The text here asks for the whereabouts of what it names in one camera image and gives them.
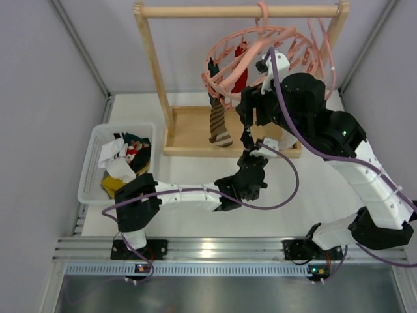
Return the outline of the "brown striped sock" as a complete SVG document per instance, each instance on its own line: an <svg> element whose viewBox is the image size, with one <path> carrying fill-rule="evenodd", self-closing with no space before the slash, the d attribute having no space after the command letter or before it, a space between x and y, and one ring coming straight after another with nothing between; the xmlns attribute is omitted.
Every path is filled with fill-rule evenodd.
<svg viewBox="0 0 417 313"><path fill-rule="evenodd" d="M218 147L229 147L233 139L225 125L225 109L218 99L212 103L210 111L209 142Z"/></svg>

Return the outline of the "pink round clip hanger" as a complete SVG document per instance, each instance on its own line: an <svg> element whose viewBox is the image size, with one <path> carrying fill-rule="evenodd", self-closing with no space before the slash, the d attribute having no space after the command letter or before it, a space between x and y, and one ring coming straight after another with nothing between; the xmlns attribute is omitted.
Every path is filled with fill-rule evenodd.
<svg viewBox="0 0 417 313"><path fill-rule="evenodd" d="M203 63L201 77L205 88L214 100L218 99L227 110L240 102L241 92L233 94L231 90L245 69L248 69L246 87L261 87L265 74L258 72L256 63L268 53L269 47L288 58L288 75L306 72L314 76L320 72L317 52L310 33L307 37L299 33L295 26L281 27L270 24L272 10L262 1L258 2L257 6L261 10L261 17L255 19L255 26L241 29L219 40L208 52ZM242 55L234 57L235 50L243 41L247 42L248 49ZM212 78L208 70L210 58L213 58L220 69Z"/></svg>

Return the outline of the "white sock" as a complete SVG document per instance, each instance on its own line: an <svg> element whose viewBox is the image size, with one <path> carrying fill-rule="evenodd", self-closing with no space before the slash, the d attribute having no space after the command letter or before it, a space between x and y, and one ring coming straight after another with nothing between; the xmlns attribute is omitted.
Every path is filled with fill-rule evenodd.
<svg viewBox="0 0 417 313"><path fill-rule="evenodd" d="M125 157L127 151L127 144L123 138L117 138L107 144L104 144L101 148L100 156L98 159L99 168L107 168L112 160L119 157Z"/></svg>
<svg viewBox="0 0 417 313"><path fill-rule="evenodd" d="M131 169L124 158L116 158L107 166L106 171L114 179L119 179L124 183L129 183L136 178L135 172Z"/></svg>

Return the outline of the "black white-striped sock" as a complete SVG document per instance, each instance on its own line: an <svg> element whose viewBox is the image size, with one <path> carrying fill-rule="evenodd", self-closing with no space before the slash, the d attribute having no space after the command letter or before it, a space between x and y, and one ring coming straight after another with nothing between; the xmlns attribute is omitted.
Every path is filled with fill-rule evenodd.
<svg viewBox="0 0 417 313"><path fill-rule="evenodd" d="M244 126L240 140L247 151L251 151L255 147L250 127Z"/></svg>

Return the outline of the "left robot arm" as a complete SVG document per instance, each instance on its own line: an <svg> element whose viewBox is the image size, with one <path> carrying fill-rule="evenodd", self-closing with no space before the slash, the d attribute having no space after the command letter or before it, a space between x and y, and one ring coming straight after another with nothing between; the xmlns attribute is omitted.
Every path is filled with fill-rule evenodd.
<svg viewBox="0 0 417 313"><path fill-rule="evenodd" d="M260 148L245 151L238 160L236 174L202 185L176 185L154 180L143 174L115 193L118 230L128 250L147 246L145 228L161 210L199 209L209 212L231 211L242 202L259 198L264 182L264 167L277 154Z"/></svg>

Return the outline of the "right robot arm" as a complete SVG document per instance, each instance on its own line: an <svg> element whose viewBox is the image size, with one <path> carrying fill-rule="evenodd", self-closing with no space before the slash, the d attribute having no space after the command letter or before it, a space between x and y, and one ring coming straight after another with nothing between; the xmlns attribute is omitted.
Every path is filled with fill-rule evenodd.
<svg viewBox="0 0 417 313"><path fill-rule="evenodd" d="M351 243L385 250L410 242L416 203L385 172L358 121L326 107L323 81L296 73L272 78L265 90L245 87L237 112L246 128L274 123L295 136L338 171L364 204L351 216L313 225L302 245L308 253Z"/></svg>

